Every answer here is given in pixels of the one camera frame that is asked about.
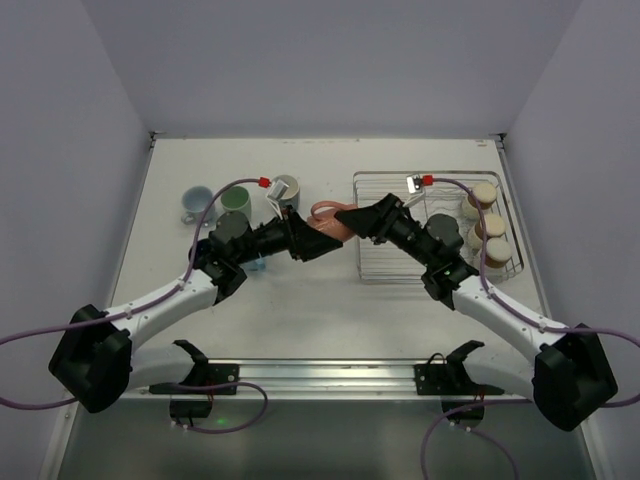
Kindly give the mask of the pink mug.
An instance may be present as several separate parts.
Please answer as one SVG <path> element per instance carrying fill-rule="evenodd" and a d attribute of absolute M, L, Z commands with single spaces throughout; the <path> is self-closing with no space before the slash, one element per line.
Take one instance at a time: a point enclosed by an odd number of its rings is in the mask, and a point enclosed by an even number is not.
<path fill-rule="evenodd" d="M 307 223 L 321 233 L 346 243 L 355 236 L 355 233 L 339 222 L 335 215 L 339 212 L 356 208 L 357 205 L 353 203 L 345 204 L 330 200 L 319 201 L 312 205 Z"/>

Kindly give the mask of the light blue mug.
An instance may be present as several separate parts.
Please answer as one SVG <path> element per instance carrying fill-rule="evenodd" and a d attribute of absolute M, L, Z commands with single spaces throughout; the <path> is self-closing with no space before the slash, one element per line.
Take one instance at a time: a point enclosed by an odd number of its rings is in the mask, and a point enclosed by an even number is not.
<path fill-rule="evenodd" d="M 250 272 L 261 272 L 266 270 L 266 259 L 262 256 L 250 260 L 244 264 L 244 268 Z"/>

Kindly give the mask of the sage green cup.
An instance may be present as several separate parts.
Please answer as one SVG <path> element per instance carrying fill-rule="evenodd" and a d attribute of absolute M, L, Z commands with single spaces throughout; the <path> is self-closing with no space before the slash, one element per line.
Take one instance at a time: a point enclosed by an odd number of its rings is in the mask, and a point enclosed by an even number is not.
<path fill-rule="evenodd" d="M 220 204 L 225 213 L 240 212 L 251 220 L 251 197 L 246 188 L 239 185 L 232 186 L 221 195 Z"/>

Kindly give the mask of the teal grey mug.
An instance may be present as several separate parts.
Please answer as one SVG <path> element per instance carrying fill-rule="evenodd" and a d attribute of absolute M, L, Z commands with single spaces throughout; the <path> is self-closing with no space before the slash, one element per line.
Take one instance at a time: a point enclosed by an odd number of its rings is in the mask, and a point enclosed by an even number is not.
<path fill-rule="evenodd" d="M 281 179 L 285 181 L 289 185 L 289 190 L 286 194 L 286 197 L 291 200 L 292 207 L 294 210 L 299 209 L 299 201 L 300 201 L 300 187 L 298 181 L 295 177 L 291 175 L 278 175 L 274 178 L 274 181 Z"/>

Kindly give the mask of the pale blue footed cup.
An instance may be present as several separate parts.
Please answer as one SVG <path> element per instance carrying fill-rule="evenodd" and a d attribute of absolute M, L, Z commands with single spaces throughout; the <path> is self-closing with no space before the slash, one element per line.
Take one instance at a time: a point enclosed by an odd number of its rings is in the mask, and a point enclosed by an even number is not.
<path fill-rule="evenodd" d="M 211 222 L 215 218 L 215 207 L 210 206 L 213 197 L 213 192 L 206 186 L 193 186 L 185 191 L 181 198 L 182 223 L 193 225 L 200 221 Z"/>

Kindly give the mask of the dark blue mug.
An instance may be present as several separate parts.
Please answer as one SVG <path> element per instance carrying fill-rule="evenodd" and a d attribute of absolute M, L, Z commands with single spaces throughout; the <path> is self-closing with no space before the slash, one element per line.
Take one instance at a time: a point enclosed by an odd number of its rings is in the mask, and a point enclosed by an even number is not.
<path fill-rule="evenodd" d="M 210 242 L 208 239 L 200 239 L 195 247 L 189 249 L 189 260 L 193 269 L 201 269 L 208 260 L 211 252 Z"/>

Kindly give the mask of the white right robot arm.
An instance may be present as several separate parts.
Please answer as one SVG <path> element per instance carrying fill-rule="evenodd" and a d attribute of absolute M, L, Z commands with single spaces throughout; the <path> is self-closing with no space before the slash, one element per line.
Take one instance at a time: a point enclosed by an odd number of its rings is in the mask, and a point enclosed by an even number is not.
<path fill-rule="evenodd" d="M 597 333 L 564 326 L 505 297 L 460 254 L 455 218 L 434 214 L 425 224 L 393 194 L 377 203 L 340 211 L 336 219 L 360 238 L 389 242 L 424 266 L 432 299 L 497 334 L 522 359 L 505 365 L 474 355 L 463 369 L 475 384 L 495 386 L 532 401 L 554 426 L 571 431 L 618 392 Z"/>

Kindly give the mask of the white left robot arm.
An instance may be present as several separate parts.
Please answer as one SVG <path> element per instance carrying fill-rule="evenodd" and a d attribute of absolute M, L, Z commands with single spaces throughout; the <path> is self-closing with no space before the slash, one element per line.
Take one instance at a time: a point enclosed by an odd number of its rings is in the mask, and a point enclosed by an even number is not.
<path fill-rule="evenodd" d="M 166 348 L 149 348 L 147 342 L 233 295 L 247 278 L 243 267 L 249 262 L 280 252 L 314 260 L 351 236 L 335 219 L 302 219 L 291 208 L 257 228 L 240 212 L 225 213 L 191 249 L 188 271 L 172 284 L 106 311 L 93 305 L 79 309 L 49 371 L 90 413 L 105 410 L 131 389 L 204 387 L 211 382 L 208 359 L 192 343 L 176 340 Z"/>

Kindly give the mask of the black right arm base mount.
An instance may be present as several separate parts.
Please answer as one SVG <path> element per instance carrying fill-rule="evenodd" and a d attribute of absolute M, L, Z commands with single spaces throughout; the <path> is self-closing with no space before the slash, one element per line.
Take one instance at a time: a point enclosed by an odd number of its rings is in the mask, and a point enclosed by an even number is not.
<path fill-rule="evenodd" d="M 485 407 L 465 412 L 451 413 L 459 407 L 479 403 L 489 397 L 503 396 L 505 390 L 481 384 L 471 379 L 465 361 L 485 344 L 470 340 L 448 354 L 436 352 L 426 360 L 412 365 L 415 392 L 418 396 L 437 398 L 435 413 L 444 414 L 445 420 L 455 426 L 479 426 L 485 417 Z"/>

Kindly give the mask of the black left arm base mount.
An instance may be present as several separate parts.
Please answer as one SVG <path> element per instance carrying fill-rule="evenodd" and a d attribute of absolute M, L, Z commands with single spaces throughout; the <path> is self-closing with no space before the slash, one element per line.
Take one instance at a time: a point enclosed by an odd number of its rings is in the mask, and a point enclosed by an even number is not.
<path fill-rule="evenodd" d="M 240 365 L 237 363 L 210 363 L 206 355 L 187 340 L 175 340 L 175 346 L 186 353 L 193 363 L 186 378 L 177 382 L 164 382 L 151 385 L 149 392 L 154 395 L 186 395 L 185 387 L 205 387 L 234 383 L 240 379 Z M 214 394 L 235 395 L 237 386 L 227 386 L 217 390 L 199 392 L 206 395 L 206 400 L 171 400 L 169 402 L 169 416 L 179 424 L 195 427 L 197 420 L 206 419 L 212 411 Z"/>

